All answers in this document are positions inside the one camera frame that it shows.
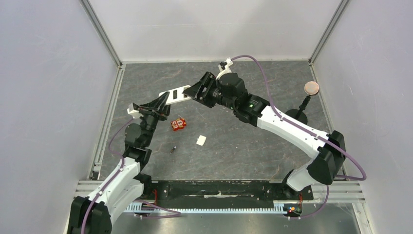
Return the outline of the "white remote control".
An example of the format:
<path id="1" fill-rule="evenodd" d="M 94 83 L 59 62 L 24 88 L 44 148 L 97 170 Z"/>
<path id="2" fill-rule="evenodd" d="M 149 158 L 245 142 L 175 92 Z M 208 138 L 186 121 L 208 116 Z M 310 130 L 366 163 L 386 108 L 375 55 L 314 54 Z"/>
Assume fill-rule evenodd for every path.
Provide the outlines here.
<path id="1" fill-rule="evenodd" d="M 178 88 L 174 88 L 174 89 L 171 89 L 171 90 L 160 92 L 158 94 L 158 96 L 160 97 L 164 93 L 168 94 L 168 98 L 166 100 L 166 105 L 172 105 L 172 104 L 175 104 L 175 103 L 191 100 L 191 97 L 184 94 L 184 91 L 189 87 L 190 87 L 190 85 L 184 85 L 184 86 L 181 86 L 181 87 L 178 87 Z"/>

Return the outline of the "white battery cover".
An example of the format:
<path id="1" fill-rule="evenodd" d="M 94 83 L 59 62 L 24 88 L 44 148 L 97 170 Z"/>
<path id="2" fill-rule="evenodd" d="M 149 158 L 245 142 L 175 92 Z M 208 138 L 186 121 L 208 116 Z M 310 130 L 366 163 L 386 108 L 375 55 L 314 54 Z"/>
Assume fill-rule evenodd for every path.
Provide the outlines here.
<path id="1" fill-rule="evenodd" d="M 196 144 L 200 146 L 204 146 L 206 139 L 207 138 L 205 136 L 199 135 L 199 137 L 197 138 Z"/>

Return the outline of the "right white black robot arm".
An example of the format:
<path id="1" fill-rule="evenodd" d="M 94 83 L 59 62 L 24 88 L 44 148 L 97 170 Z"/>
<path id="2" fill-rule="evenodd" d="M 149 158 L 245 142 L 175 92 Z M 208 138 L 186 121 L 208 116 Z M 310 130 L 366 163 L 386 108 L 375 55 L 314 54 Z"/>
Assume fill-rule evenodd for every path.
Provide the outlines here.
<path id="1" fill-rule="evenodd" d="M 313 129 L 271 107 L 266 99 L 250 94 L 236 73 L 216 79 L 211 72 L 206 72 L 183 93 L 206 107 L 222 105 L 232 110 L 238 120 L 280 136 L 310 157 L 309 162 L 285 177 L 281 192 L 288 199 L 294 199 L 301 190 L 315 183 L 331 185 L 345 160 L 342 134 Z"/>

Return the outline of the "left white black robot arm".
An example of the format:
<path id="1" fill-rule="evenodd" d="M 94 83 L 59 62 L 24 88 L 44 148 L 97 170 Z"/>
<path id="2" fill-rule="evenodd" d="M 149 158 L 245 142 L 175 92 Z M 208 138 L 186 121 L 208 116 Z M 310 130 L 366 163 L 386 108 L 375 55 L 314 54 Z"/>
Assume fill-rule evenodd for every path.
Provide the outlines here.
<path id="1" fill-rule="evenodd" d="M 141 170 L 149 161 L 149 145 L 158 122 L 170 114 L 169 95 L 166 91 L 149 103 L 129 105 L 131 119 L 120 128 L 125 131 L 125 151 L 117 154 L 118 165 L 96 189 L 74 198 L 67 233 L 109 234 L 128 205 L 152 195 L 151 176 Z"/>

